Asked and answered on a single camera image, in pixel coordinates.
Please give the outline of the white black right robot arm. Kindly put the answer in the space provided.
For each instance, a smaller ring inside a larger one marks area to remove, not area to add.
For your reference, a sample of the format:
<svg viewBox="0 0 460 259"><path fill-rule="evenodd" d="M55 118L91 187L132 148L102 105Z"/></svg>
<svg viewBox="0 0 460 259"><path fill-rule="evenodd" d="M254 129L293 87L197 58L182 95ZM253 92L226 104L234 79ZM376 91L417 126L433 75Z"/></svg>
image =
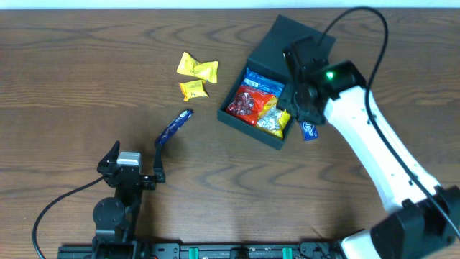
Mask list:
<svg viewBox="0 0 460 259"><path fill-rule="evenodd" d="M423 258L454 244L459 188L448 189L409 153L350 61L331 65L311 36L282 51L292 75L278 108L311 124L328 122L348 142L374 183L387 217L345 237L345 258Z"/></svg>

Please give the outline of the blue wafer bar packet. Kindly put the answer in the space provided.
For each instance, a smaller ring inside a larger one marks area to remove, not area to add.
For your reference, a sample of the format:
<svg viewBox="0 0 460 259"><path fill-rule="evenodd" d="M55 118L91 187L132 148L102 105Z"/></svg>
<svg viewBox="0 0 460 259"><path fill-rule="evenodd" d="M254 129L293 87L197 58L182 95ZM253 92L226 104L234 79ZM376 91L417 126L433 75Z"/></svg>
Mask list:
<svg viewBox="0 0 460 259"><path fill-rule="evenodd" d="M249 68L246 69L241 84L245 86L251 86L252 88L267 92L276 97L280 96L282 90L285 87L283 83L262 76L254 71L251 71Z"/></svg>

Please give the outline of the dark blue snack bar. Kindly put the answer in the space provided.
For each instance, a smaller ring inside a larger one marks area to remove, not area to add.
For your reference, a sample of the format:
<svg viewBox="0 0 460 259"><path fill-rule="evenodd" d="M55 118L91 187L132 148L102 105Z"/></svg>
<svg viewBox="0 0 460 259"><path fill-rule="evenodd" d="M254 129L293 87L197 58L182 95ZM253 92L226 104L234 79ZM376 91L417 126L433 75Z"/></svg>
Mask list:
<svg viewBox="0 0 460 259"><path fill-rule="evenodd" d="M177 115L155 140L155 146L164 146L165 143L191 118L193 113L194 111L192 109L186 109Z"/></svg>

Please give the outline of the yellow seed snack bag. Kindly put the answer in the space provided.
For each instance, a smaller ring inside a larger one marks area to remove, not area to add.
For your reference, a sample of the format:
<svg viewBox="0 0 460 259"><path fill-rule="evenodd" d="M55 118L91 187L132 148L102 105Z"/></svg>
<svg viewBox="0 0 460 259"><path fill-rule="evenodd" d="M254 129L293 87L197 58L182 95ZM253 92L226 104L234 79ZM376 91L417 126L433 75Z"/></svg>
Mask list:
<svg viewBox="0 0 460 259"><path fill-rule="evenodd" d="M256 128L271 134L281 140L284 139L283 130L291 119L289 113L277 108L278 98L272 97L258 114Z"/></svg>

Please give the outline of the blue Eclipse gum pack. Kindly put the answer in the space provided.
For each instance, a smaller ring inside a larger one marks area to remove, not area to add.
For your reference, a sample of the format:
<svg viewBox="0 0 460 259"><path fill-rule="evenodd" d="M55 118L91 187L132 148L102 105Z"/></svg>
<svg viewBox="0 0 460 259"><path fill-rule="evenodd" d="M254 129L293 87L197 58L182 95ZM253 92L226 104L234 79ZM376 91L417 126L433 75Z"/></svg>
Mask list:
<svg viewBox="0 0 460 259"><path fill-rule="evenodd" d="M299 125L304 141L311 141L318 138L318 131L314 124L309 122L300 122Z"/></svg>

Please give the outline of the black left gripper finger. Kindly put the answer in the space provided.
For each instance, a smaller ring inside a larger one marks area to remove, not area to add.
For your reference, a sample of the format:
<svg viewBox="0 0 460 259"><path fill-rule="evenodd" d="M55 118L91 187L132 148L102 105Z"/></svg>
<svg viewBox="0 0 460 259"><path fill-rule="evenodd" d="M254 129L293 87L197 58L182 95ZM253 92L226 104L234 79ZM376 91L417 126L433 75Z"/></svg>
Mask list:
<svg viewBox="0 0 460 259"><path fill-rule="evenodd" d="M119 148L120 142L117 140L110 151L99 161L96 169L98 173L110 173L114 170L117 165Z"/></svg>
<svg viewBox="0 0 460 259"><path fill-rule="evenodd" d="M165 182L165 170L162 163L162 145L160 143L156 144L155 146L155 159L153 164L153 171L155 176L155 181L157 183L164 183Z"/></svg>

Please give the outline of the dark green box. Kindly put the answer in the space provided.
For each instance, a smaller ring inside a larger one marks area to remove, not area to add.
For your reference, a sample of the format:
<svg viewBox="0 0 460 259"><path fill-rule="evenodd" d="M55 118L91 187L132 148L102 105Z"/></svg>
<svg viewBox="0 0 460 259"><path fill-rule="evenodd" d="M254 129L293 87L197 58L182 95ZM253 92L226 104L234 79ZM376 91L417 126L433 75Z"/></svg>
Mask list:
<svg viewBox="0 0 460 259"><path fill-rule="evenodd" d="M289 84L292 81L292 76L282 54L283 49L296 40L309 36L318 41L320 40L321 35L322 32L313 29L312 27L308 27L293 19L284 17L283 15L278 16L261 43L247 58L246 65L236 78L229 94L224 99L220 109L217 111L217 119L224 124L227 124L230 127L233 127L256 140L273 147L276 150L280 150L285 144L285 139L280 139L257 129L250 124L247 124L246 122L227 113L226 108L233 101L239 87L242 84L246 70L248 69L285 85Z"/></svg>

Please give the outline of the small yellow candy wrapper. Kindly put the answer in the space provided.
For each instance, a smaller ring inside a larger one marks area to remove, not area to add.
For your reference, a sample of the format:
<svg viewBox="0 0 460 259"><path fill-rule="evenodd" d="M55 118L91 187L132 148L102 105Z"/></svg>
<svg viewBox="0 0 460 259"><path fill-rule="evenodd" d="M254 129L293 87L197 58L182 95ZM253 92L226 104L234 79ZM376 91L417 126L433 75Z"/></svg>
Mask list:
<svg viewBox="0 0 460 259"><path fill-rule="evenodd" d="M189 101L193 98L208 97L208 93L204 88L204 80L195 80L185 83L179 83L180 90L184 95L183 101Z"/></svg>

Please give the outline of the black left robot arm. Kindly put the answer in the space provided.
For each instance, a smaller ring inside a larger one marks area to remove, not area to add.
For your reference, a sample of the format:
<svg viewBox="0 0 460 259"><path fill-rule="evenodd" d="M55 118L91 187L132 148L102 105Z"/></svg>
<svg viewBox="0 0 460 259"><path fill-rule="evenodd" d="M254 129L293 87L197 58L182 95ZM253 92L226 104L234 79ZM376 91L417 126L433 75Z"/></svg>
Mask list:
<svg viewBox="0 0 460 259"><path fill-rule="evenodd" d="M111 188L112 197L100 200L93 209L96 224L91 257L94 259L140 259L150 257L150 246L135 237L144 191L154 191L165 182L162 146L155 145L152 175L142 175L140 153L120 151L116 141L100 160L97 171Z"/></svg>

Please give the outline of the red Hacks candy bag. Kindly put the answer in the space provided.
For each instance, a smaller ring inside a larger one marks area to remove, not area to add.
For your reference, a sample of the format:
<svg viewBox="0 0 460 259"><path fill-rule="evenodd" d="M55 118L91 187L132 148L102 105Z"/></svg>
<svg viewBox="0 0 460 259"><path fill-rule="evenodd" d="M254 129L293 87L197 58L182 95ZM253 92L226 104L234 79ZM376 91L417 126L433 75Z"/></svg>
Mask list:
<svg viewBox="0 0 460 259"><path fill-rule="evenodd" d="M225 111L252 126L257 124L259 115L267 104L275 104L277 97L273 94L241 85Z"/></svg>

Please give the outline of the large yellow candy wrapper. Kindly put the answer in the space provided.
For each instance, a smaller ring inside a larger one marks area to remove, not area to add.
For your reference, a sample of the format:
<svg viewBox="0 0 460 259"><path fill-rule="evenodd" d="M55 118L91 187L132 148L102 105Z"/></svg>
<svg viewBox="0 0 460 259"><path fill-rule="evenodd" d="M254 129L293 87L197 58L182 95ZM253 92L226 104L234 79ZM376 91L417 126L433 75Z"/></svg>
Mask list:
<svg viewBox="0 0 460 259"><path fill-rule="evenodd" d="M218 67L218 61L200 63L191 54L184 52L180 59L177 73L184 76L193 76L210 83L217 83Z"/></svg>

